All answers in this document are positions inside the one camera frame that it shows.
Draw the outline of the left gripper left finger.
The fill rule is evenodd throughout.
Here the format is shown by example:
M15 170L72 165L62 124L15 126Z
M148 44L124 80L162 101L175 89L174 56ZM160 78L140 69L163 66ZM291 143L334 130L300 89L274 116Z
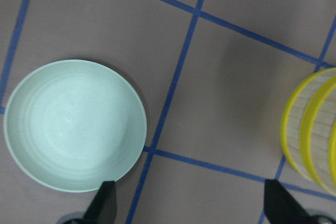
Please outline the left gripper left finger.
M116 183L103 182L83 216L84 223L113 224L116 219Z

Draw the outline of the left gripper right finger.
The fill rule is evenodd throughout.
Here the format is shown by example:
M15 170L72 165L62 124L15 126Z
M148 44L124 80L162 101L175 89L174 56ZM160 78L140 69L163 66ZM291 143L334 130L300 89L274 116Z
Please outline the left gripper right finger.
M266 179L264 213L269 223L311 223L310 215L276 179Z

